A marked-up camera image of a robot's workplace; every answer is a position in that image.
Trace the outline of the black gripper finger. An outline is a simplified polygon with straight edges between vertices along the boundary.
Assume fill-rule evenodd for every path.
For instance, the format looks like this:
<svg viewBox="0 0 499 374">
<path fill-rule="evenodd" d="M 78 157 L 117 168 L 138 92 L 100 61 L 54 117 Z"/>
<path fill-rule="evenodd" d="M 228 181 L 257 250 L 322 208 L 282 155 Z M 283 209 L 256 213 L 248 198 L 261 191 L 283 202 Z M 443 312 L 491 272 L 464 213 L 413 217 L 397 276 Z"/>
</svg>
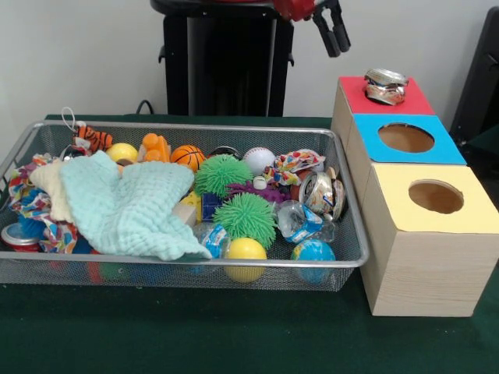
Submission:
<svg viewBox="0 0 499 374">
<path fill-rule="evenodd" d="M 333 23 L 332 31 L 338 41 L 340 53 L 346 53 L 351 47 L 351 42 L 342 19 L 342 8 L 340 3 L 337 0 L 328 1 L 326 7 L 331 12 L 331 20 Z"/>
<path fill-rule="evenodd" d="M 319 30 L 321 39 L 326 48 L 327 54 L 330 58 L 337 58 L 340 55 L 340 49 L 338 45 L 338 41 L 333 33 L 333 31 L 329 28 L 326 19 L 322 15 L 323 9 L 319 8 L 313 13 L 313 22 L 317 26 Z"/>
</svg>

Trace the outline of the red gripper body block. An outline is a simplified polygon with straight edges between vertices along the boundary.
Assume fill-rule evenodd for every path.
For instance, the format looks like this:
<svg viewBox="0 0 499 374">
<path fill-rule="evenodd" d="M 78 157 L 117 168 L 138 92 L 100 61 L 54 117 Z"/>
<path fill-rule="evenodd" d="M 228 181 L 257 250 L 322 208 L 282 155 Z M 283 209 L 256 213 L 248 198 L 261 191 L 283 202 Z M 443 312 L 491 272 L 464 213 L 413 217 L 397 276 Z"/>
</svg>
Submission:
<svg viewBox="0 0 499 374">
<path fill-rule="evenodd" d="M 316 8 L 314 0 L 273 0 L 272 2 L 283 19 L 292 21 L 310 17 Z"/>
</svg>

